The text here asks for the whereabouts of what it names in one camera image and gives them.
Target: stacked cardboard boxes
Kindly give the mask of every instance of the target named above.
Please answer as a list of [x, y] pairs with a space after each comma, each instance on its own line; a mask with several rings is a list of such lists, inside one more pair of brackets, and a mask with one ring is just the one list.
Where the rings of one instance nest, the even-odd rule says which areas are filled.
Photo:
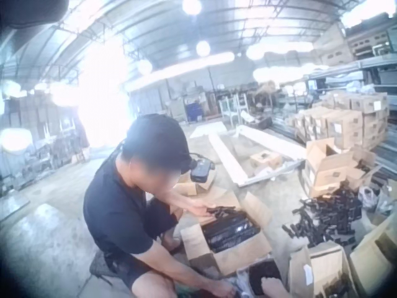
[[304, 142], [334, 137], [340, 150], [371, 150], [385, 140], [390, 114], [386, 93], [372, 95], [331, 91], [318, 104], [295, 116], [295, 134]]
[[328, 119], [328, 136], [335, 138], [339, 149], [362, 145], [362, 114], [359, 111], [343, 110], [337, 117]]
[[352, 99], [352, 109], [363, 113], [363, 144], [372, 149], [386, 138], [389, 105], [387, 93], [356, 96]]

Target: black plastic part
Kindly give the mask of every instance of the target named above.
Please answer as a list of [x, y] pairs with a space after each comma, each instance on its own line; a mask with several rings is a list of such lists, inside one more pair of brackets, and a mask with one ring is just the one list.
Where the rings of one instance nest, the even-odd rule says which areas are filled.
[[295, 237], [294, 233], [292, 233], [292, 231], [286, 226], [286, 225], [282, 225], [281, 228], [286, 231], [286, 233], [288, 234], [288, 236], [290, 238]]

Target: warehouse wall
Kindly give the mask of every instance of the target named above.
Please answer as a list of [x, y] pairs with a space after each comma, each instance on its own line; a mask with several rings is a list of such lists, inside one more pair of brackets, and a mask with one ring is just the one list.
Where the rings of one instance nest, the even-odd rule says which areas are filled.
[[342, 65], [354, 60], [349, 43], [342, 33], [341, 23], [332, 25], [313, 46], [324, 65]]
[[223, 84], [225, 88], [238, 88], [242, 84], [255, 82], [252, 74], [256, 68], [301, 66], [306, 63], [320, 64], [320, 60], [314, 53], [288, 52], [285, 55], [266, 53], [263, 59], [257, 61], [252, 61], [243, 54], [241, 57], [236, 56], [231, 63], [211, 66], [209, 71], [205, 68], [170, 78], [168, 79], [169, 89], [167, 82], [161, 81], [135, 91], [130, 94], [131, 105], [133, 111], [136, 111], [136, 106], [139, 106], [142, 114], [160, 112], [170, 101], [170, 95], [171, 99], [177, 98], [190, 88], [201, 86], [204, 91], [212, 91], [213, 87], [216, 88], [219, 84]]

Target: white long board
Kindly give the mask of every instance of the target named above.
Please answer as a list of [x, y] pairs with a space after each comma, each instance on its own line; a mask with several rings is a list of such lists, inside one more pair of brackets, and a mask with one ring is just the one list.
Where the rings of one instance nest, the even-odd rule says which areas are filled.
[[281, 155], [287, 156], [292, 160], [304, 160], [306, 159], [306, 148], [297, 145], [281, 138], [277, 138], [273, 135], [269, 135], [258, 129], [252, 129], [245, 125], [237, 126], [236, 133], [238, 135], [244, 135], [250, 140], [266, 147], [274, 152], [280, 153]]

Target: open cardboard box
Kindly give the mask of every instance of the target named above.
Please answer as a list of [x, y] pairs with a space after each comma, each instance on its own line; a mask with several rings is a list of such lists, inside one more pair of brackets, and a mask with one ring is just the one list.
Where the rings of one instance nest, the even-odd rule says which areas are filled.
[[357, 168], [348, 168], [347, 169], [347, 181], [349, 187], [353, 191], [358, 191], [360, 186], [369, 186], [372, 180], [373, 174], [375, 174], [381, 166], [375, 166], [375, 158], [376, 154], [367, 151], [360, 147], [353, 148], [353, 160], [358, 164], [360, 161], [370, 168], [369, 172], [365, 172], [361, 169]]
[[281, 154], [269, 150], [263, 150], [259, 153], [253, 154], [249, 159], [255, 168], [265, 168], [270, 166], [272, 169], [277, 169], [283, 163]]
[[343, 247], [334, 242], [324, 242], [316, 247], [303, 247], [291, 254], [288, 280], [294, 298], [315, 297], [334, 284], [342, 275], [349, 279], [349, 291], [344, 297], [356, 298], [357, 292], [350, 273], [349, 262]]
[[340, 182], [331, 183], [323, 186], [313, 186], [307, 176], [306, 171], [302, 171], [302, 187], [308, 197], [319, 197], [325, 194], [331, 194], [341, 186]]
[[314, 173], [348, 166], [353, 159], [353, 152], [338, 153], [334, 149], [334, 138], [325, 138], [306, 144], [306, 158]]
[[326, 186], [328, 184], [345, 181], [347, 169], [347, 166], [343, 166], [341, 168], [326, 169], [316, 173], [308, 160], [306, 160], [305, 164], [306, 175], [309, 177], [310, 184], [314, 187]]
[[216, 176], [216, 170], [210, 170], [205, 183], [193, 182], [190, 178], [190, 171], [181, 175], [178, 183], [174, 186], [174, 190], [184, 196], [197, 196], [207, 192]]
[[213, 253], [202, 232], [202, 226], [208, 222], [198, 223], [181, 230], [186, 255], [193, 268], [204, 271], [205, 268], [214, 266], [223, 276], [228, 276], [264, 258], [272, 251], [263, 233], [263, 229], [272, 218], [272, 213], [256, 196], [248, 192], [245, 199], [239, 203], [235, 194], [230, 191], [213, 202], [216, 205], [235, 206], [237, 209], [246, 211], [249, 219], [261, 227], [261, 231], [232, 248]]
[[360, 297], [375, 295], [396, 270], [396, 214], [391, 214], [377, 228], [366, 234], [349, 259]]

